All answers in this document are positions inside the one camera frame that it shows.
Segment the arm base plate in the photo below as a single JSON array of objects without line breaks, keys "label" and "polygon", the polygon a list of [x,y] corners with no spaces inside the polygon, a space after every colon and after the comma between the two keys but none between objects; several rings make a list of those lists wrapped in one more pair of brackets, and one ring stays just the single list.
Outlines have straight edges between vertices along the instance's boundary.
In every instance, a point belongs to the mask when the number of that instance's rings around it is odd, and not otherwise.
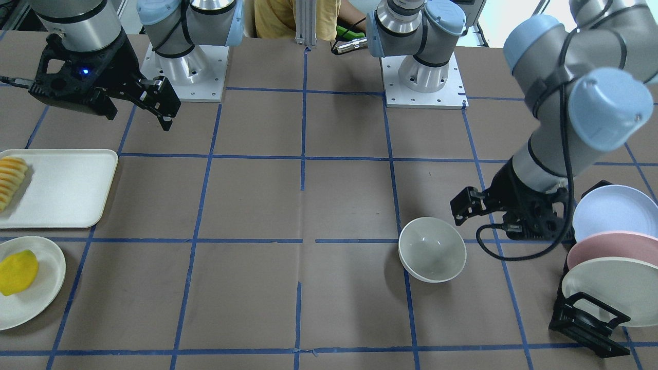
[{"label": "arm base plate", "polygon": [[458,61],[425,66],[413,56],[380,59],[386,106],[390,108],[461,109],[469,106]]},{"label": "arm base plate", "polygon": [[221,103],[230,47],[196,45],[177,58],[156,54],[149,45],[141,72],[148,78],[166,77],[181,102]]}]

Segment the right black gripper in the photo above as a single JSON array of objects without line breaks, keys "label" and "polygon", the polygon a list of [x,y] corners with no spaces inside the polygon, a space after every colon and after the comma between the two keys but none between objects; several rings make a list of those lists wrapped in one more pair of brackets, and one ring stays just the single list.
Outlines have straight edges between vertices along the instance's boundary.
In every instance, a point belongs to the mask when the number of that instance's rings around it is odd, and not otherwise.
[{"label": "right black gripper", "polygon": [[52,107],[113,120],[112,98],[134,103],[154,115],[162,130],[171,129],[181,101],[166,77],[145,78],[125,31],[97,51],[75,52],[63,38],[49,34],[28,93]]}]

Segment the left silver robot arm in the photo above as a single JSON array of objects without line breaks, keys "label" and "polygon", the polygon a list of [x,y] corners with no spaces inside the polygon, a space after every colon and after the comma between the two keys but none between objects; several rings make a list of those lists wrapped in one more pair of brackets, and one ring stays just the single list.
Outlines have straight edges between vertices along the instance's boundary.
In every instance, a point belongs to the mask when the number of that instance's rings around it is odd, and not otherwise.
[{"label": "left silver robot arm", "polygon": [[503,212],[515,241],[552,241],[570,227],[573,179],[617,150],[653,112],[656,21],[645,1],[570,1],[567,31],[533,15],[507,36],[503,55],[540,126],[479,191],[466,187],[450,206],[457,226]]}]

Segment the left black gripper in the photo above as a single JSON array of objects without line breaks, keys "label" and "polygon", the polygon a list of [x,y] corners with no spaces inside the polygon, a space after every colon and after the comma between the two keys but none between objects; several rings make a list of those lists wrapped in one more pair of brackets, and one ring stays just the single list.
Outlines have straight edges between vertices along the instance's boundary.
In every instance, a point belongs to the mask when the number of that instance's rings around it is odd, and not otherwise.
[{"label": "left black gripper", "polygon": [[553,205],[566,206],[568,191],[540,193],[527,187],[508,161],[494,176],[486,190],[465,187],[451,201],[454,224],[461,226],[476,216],[504,212],[503,225],[513,241],[554,241],[565,225],[565,215],[558,215]]}]

